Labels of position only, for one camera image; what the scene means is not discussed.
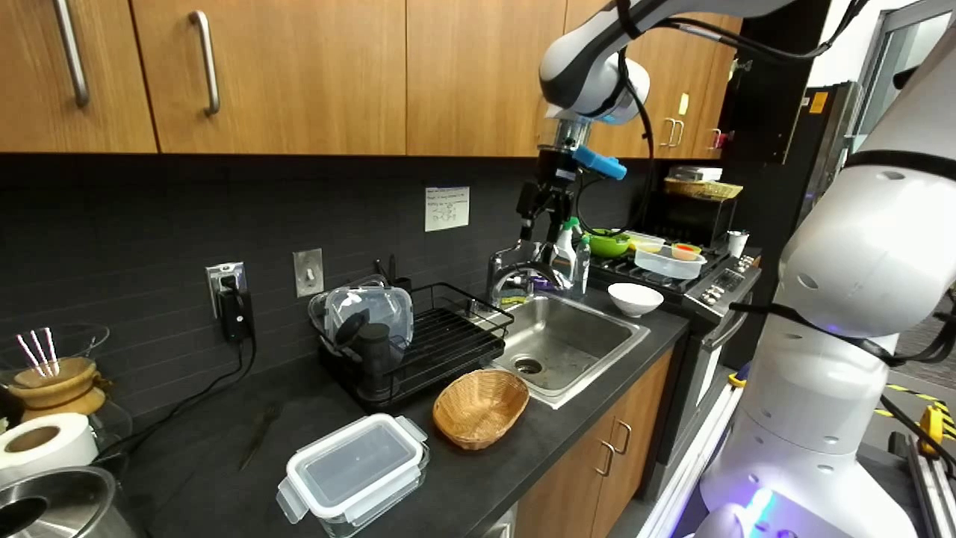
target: food storage container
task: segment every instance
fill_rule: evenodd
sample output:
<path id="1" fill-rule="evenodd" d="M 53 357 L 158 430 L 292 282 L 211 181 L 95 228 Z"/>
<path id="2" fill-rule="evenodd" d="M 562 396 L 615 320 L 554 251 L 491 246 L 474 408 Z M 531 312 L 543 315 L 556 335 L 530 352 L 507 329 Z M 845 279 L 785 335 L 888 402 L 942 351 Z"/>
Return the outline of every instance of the food storage container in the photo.
<path id="1" fill-rule="evenodd" d="M 325 535 L 356 535 L 422 485 L 424 463 L 424 435 L 376 412 L 298 448 L 276 500 L 291 524 L 315 515 Z"/>
<path id="2" fill-rule="evenodd" d="M 704 264 L 709 264 L 704 257 L 682 261 L 682 257 L 669 257 L 666 251 L 634 255 L 634 267 L 666 276 L 666 279 L 679 279 L 679 282 L 698 279 L 698 269 Z"/>

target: white container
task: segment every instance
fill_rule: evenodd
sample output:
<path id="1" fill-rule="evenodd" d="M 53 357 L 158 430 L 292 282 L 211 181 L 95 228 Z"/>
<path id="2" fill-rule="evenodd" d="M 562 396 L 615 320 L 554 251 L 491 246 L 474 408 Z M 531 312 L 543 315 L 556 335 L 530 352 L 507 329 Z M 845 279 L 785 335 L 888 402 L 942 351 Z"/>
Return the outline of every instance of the white container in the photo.
<path id="1" fill-rule="evenodd" d="M 276 500 L 291 524 L 310 512 L 328 535 L 356 535 L 410 496 L 422 470 L 424 435 L 376 412 L 298 448 Z"/>
<path id="2" fill-rule="evenodd" d="M 634 267 L 666 276 L 666 279 L 698 279 L 698 269 L 704 267 L 704 257 L 691 257 L 691 261 L 679 261 L 679 257 L 666 257 L 660 251 L 639 251 L 634 255 Z"/>
<path id="3" fill-rule="evenodd" d="M 631 318 L 639 320 L 649 312 L 657 312 L 664 297 L 654 288 L 615 282 L 607 288 L 609 300 Z"/>

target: stainless steel sink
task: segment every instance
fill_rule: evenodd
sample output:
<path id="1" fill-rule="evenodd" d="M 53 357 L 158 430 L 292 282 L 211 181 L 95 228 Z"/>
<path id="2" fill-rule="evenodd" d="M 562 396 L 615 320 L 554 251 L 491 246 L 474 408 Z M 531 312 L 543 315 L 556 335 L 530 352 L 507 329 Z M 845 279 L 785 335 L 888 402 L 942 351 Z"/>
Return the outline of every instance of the stainless steel sink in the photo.
<path id="1" fill-rule="evenodd" d="M 649 335 L 646 326 L 562 297 L 536 297 L 510 315 L 506 352 L 494 369 L 522 378 L 531 399 L 554 411 L 589 390 Z"/>

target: black backsplash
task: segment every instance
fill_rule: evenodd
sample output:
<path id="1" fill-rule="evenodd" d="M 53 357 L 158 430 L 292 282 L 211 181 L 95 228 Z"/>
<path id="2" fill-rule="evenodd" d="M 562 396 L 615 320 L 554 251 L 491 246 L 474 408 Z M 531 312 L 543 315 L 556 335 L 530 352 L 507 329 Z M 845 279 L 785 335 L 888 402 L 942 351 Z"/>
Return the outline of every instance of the black backsplash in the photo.
<path id="1" fill-rule="evenodd" d="M 315 357 L 292 251 L 325 249 L 325 288 L 379 257 L 413 284 L 483 290 L 488 261 L 516 234 L 536 161 L 422 158 L 105 158 L 0 167 L 0 369 L 26 369 L 11 335 L 37 323 L 105 323 L 98 361 L 134 415 L 234 369 L 210 318 L 202 267 L 249 264 L 256 369 Z M 424 234 L 424 185 L 470 185 L 471 225 Z M 591 225 L 627 225 L 637 184 L 589 188 Z"/>

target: wooden cabinet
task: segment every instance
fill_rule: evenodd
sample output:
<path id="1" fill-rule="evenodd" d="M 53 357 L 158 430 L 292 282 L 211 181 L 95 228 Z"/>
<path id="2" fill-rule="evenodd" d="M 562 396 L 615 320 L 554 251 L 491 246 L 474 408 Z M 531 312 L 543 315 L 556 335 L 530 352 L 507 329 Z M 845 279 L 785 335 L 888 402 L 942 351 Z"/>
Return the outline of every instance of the wooden cabinet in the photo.
<path id="1" fill-rule="evenodd" d="M 410 0 L 410 152 L 537 157 L 537 63 L 562 36 L 542 0 Z"/>
<path id="2" fill-rule="evenodd" d="M 522 538 L 607 538 L 634 500 L 673 352 L 664 352 L 521 500 Z"/>
<path id="3" fill-rule="evenodd" d="M 407 152 L 403 3 L 131 6 L 162 152 Z"/>
<path id="4" fill-rule="evenodd" d="M 0 152 L 155 152 L 125 0 L 0 0 L 0 28 Z"/>
<path id="5" fill-rule="evenodd" d="M 564 31 L 585 22 L 607 0 L 567 0 Z M 742 33 L 742 19 L 688 15 Z M 652 31 L 627 49 L 631 61 L 649 70 L 652 95 L 646 103 L 657 158 L 716 158 L 713 130 L 734 51 L 675 31 Z M 591 148 L 609 157 L 646 158 L 643 122 L 594 125 Z"/>

